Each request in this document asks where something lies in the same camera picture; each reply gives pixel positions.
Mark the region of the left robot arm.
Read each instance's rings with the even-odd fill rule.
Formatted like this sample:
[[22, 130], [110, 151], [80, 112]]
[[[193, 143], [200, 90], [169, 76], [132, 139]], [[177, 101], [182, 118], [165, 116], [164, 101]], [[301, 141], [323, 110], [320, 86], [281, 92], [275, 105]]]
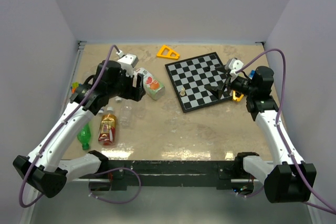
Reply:
[[135, 73], [135, 63], [124, 60], [103, 61], [71, 95], [63, 115], [27, 156], [18, 155], [13, 166], [21, 178], [48, 198], [55, 197], [67, 182], [108, 174], [108, 158], [89, 151], [81, 158], [62, 161], [65, 151], [77, 134], [106, 106], [111, 98], [140, 101], [145, 94], [143, 76]]

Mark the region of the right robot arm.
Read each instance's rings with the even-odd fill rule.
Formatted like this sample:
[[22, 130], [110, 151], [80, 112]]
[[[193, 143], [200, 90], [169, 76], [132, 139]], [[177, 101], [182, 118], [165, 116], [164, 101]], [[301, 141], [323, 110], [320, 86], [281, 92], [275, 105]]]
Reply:
[[239, 153], [234, 173], [239, 178], [253, 175], [264, 186], [269, 202], [306, 202], [309, 200], [316, 178], [316, 168], [297, 153], [279, 116], [279, 108], [271, 96], [274, 72], [265, 66], [258, 67], [252, 78], [232, 78], [229, 69], [221, 66], [216, 70], [226, 76], [224, 83], [205, 86], [216, 98], [224, 90], [238, 92], [246, 97], [246, 107], [254, 122], [264, 133], [273, 158], [270, 165], [256, 153]]

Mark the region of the clear Pocari bottle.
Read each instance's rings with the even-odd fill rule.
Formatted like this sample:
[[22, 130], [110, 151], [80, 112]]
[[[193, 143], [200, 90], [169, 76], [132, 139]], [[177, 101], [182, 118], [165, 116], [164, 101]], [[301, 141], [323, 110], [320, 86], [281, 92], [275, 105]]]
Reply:
[[124, 100], [120, 109], [120, 124], [122, 127], [129, 128], [132, 121], [132, 102]]

